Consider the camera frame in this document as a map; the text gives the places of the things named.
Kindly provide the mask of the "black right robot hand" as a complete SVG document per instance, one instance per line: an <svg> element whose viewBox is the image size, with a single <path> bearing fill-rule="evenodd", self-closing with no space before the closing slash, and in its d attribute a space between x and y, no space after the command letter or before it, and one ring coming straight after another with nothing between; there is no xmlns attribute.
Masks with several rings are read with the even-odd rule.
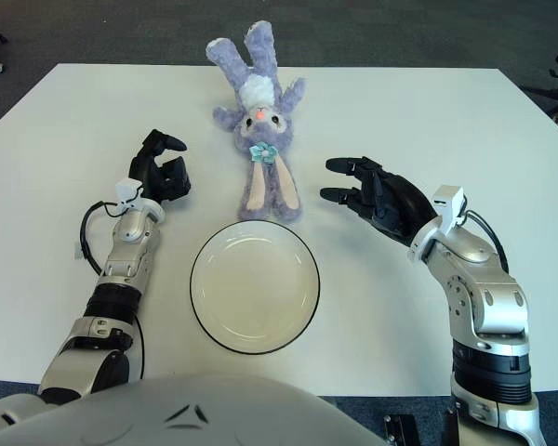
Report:
<svg viewBox="0 0 558 446"><path fill-rule="evenodd" d="M331 158L325 168L357 178L360 186L322 188L323 199L347 206L376 230L406 247L421 228L437 217L430 201L416 186L367 157Z"/></svg>

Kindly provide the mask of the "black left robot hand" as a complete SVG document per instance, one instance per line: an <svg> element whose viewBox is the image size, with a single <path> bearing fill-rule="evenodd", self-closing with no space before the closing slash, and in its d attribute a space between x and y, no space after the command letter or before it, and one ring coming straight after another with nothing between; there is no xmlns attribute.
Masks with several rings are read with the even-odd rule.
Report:
<svg viewBox="0 0 558 446"><path fill-rule="evenodd" d="M165 151L186 151L185 143L153 129L143 140L138 154L132 159L128 176L142 184L141 196L157 203L174 201L186 196L191 182L181 156L158 165L155 158Z"/></svg>

